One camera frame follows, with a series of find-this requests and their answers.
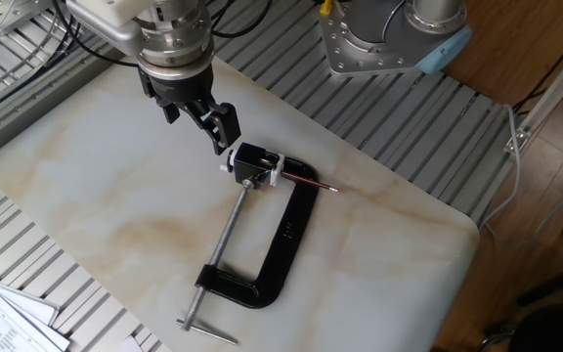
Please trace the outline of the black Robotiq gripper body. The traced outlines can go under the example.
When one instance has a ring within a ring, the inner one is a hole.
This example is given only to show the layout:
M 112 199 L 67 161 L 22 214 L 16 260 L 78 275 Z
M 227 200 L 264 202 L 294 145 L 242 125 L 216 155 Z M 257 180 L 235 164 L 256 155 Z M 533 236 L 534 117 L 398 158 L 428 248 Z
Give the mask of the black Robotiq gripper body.
M 214 79 L 212 65 L 192 77 L 176 80 L 162 80 L 151 76 L 142 66 L 139 66 L 138 72 L 144 94 L 149 98 L 175 104 L 215 103 L 211 92 Z

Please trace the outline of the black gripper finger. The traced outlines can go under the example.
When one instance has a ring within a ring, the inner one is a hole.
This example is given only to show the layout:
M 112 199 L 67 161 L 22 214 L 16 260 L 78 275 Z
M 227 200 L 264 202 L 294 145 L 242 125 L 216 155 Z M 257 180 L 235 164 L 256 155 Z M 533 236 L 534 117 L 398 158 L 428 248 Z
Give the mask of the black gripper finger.
M 216 155 L 222 154 L 241 135 L 235 107 L 229 103 L 217 104 L 213 99 L 179 104 L 195 125 L 212 141 Z
M 179 108 L 174 103 L 161 98 L 155 100 L 156 104 L 162 109 L 168 124 L 173 124 L 180 117 Z

